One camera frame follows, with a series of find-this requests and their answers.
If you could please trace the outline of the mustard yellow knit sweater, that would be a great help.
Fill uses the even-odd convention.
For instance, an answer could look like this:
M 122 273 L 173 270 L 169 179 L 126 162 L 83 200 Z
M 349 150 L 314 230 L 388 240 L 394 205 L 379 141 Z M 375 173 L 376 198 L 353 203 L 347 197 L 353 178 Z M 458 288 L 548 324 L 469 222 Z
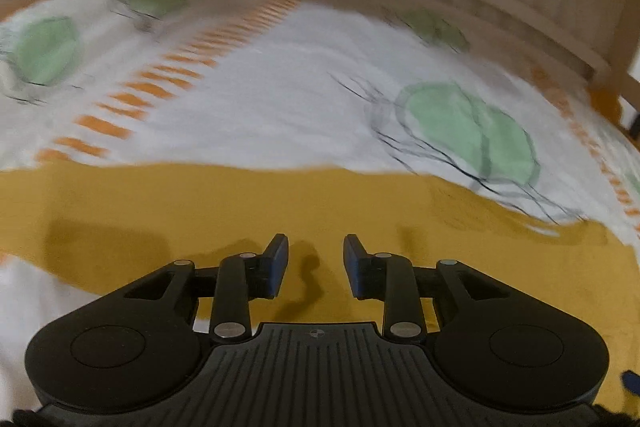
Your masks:
M 377 319 L 349 296 L 342 243 L 356 234 L 417 265 L 460 260 L 589 323 L 611 353 L 599 402 L 639 412 L 620 384 L 639 366 L 639 268 L 600 222 L 556 225 L 436 176 L 53 161 L 1 177 L 2 414 L 37 402 L 23 357 L 41 325 L 172 260 L 214 265 L 278 233 L 290 264 L 256 321 Z

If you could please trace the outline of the white leaf-print bed sheet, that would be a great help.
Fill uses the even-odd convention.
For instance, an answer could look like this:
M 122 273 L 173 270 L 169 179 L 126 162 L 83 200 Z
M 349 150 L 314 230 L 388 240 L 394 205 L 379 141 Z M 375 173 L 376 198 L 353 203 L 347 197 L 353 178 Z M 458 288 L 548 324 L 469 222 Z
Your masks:
M 562 65 L 422 0 L 42 0 L 1 21 L 1 176 L 53 161 L 411 174 L 639 268 L 639 154 Z

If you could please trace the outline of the yellow cloth at bed corner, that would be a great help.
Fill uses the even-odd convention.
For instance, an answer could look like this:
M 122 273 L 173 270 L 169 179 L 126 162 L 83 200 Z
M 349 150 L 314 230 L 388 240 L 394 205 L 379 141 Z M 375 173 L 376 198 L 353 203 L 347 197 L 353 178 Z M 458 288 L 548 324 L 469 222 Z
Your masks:
M 587 87 L 591 107 L 611 124 L 617 126 L 623 115 L 620 96 L 606 86 L 590 83 Z

